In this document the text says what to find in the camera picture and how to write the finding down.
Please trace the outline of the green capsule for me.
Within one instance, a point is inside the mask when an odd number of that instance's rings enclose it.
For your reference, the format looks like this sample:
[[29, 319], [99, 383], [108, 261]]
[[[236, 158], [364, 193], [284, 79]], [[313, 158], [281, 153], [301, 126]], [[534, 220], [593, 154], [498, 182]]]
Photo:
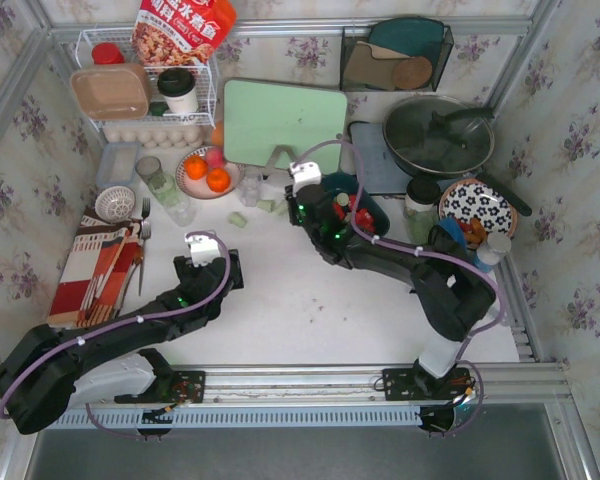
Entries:
[[278, 216], [282, 216], [282, 215], [287, 214], [288, 211], [289, 211], [289, 203], [286, 200], [283, 200], [276, 206], [273, 213]]
[[240, 229], [243, 229], [248, 223], [246, 218], [239, 212], [231, 212], [228, 216], [228, 222]]
[[274, 200], [259, 200], [256, 207], [267, 213], [272, 213], [276, 208], [276, 202]]

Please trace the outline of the red capsule bottom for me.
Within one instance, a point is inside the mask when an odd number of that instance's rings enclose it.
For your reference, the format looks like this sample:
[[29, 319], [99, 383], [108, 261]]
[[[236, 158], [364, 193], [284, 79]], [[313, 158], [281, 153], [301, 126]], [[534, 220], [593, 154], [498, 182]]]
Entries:
[[333, 204], [333, 209], [334, 212], [336, 213], [336, 215], [338, 216], [338, 218], [343, 221], [345, 219], [345, 212], [342, 209], [342, 207], [339, 204], [334, 203]]

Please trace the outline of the red capsule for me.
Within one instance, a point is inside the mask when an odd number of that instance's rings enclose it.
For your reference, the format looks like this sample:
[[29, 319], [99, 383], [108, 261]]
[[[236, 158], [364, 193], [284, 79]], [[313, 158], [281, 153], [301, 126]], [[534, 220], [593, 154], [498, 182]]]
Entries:
[[333, 209], [334, 212], [336, 213], [336, 215], [338, 216], [338, 218], [343, 221], [345, 219], [345, 212], [342, 209], [342, 207], [339, 204], [334, 203], [333, 204]]
[[355, 221], [356, 225], [363, 230], [371, 232], [375, 230], [374, 217], [366, 208], [362, 208], [356, 212]]
[[336, 196], [336, 202], [340, 206], [348, 206], [349, 196], [346, 193], [340, 193]]

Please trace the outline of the teal plastic storage basket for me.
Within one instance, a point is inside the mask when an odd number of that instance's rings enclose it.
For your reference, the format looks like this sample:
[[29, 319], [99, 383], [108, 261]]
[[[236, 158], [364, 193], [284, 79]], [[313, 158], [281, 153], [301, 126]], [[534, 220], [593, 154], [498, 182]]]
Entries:
[[[346, 193], [349, 196], [349, 205], [341, 206], [347, 214], [353, 212], [353, 203], [357, 198], [359, 183], [355, 176], [343, 172], [336, 172], [323, 177], [321, 185], [331, 195], [332, 203], [336, 203], [336, 196], [340, 193]], [[362, 191], [361, 198], [358, 204], [358, 210], [366, 208], [374, 217], [375, 230], [373, 232], [364, 230], [372, 235], [385, 235], [390, 227], [390, 221], [386, 213], [376, 203], [376, 201], [365, 191]]]

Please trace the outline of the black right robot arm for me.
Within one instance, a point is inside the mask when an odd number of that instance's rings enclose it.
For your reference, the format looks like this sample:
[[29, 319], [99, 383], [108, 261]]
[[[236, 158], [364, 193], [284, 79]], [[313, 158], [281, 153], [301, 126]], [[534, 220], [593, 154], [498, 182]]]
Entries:
[[409, 286], [435, 332], [413, 365], [412, 381], [428, 397], [451, 383], [461, 346], [496, 300], [495, 286], [470, 265], [464, 248], [441, 226], [422, 247], [387, 239], [389, 216], [348, 176], [301, 189], [288, 185], [285, 200], [291, 224], [325, 262]]

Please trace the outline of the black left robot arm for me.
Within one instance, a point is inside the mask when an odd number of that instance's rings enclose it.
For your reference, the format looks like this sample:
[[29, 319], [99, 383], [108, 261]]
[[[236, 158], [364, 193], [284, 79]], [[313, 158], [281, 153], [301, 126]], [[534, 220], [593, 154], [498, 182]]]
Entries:
[[0, 418], [23, 435], [50, 426], [67, 410], [76, 382], [125, 354], [170, 342], [219, 317], [223, 299], [242, 289], [239, 251], [206, 266], [174, 259], [179, 284], [145, 306], [95, 327], [31, 328], [0, 364]]

